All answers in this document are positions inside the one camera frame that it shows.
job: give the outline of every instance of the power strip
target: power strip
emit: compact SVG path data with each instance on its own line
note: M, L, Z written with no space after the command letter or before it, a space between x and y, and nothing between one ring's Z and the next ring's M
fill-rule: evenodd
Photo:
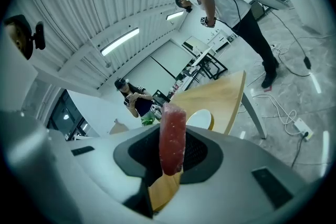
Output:
M304 135L308 132L308 135L304 138L306 141L309 141L313 136L313 131L306 125L306 123L301 119L298 118L294 122L294 126L301 132L301 135Z

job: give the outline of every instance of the red popsicle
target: red popsicle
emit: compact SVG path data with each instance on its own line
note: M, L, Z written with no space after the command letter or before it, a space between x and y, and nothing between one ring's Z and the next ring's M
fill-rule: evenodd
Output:
M163 172L180 172L185 151L186 113L177 105L164 103L160 123L159 154Z

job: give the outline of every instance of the corrugated ceiling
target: corrugated ceiling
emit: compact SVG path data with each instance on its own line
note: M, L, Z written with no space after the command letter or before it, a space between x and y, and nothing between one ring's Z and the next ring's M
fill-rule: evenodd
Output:
M47 47L34 51L33 64L42 63L47 72L97 89L175 29L178 24L165 20L165 13L175 9L174 0L14 0L8 15L24 14L31 26L44 22ZM103 47L135 27L140 29L137 36L101 55Z

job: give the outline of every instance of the black pants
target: black pants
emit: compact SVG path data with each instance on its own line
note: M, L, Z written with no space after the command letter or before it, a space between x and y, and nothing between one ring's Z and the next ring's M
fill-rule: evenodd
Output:
M251 10L241 20L240 26L238 23L232 30L241 36L262 57L266 73L274 73L276 65L272 50L262 35Z

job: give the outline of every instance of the gray floor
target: gray floor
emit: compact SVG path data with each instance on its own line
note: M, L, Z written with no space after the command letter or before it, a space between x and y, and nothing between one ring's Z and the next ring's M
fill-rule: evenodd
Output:
M294 35L300 38L299 42L306 51L312 63L311 72L314 74L321 92L313 83L311 76L297 77L291 74L283 64L278 68L278 77L273 83L272 90L267 92L277 99L287 113L296 110L297 117L313 130L314 135L308 142L302 142L301 151L294 169L308 182L323 176L328 169L334 153L336 141L336 36L321 38L318 33L302 25L294 9L274 10L289 27ZM294 72L308 74L303 63L303 54L299 46L293 43L293 37L282 23L272 14L259 22L260 29L270 44L276 48L289 48L288 52L281 55L282 60ZM261 58L240 37L231 45L221 49L215 55L229 70L223 76L244 69L247 73L245 87L252 95L264 93L261 83L265 75ZM201 84L209 82L208 78L198 75ZM191 88L199 84L193 82ZM267 98L254 98L257 108L264 119L268 137L261 140L251 118L243 106L240 107L237 118L230 135L244 137L264 148L278 159L291 165L300 139L299 135L290 136L285 132L276 108ZM283 121L286 115L280 111ZM297 132L290 123L287 125L289 132Z

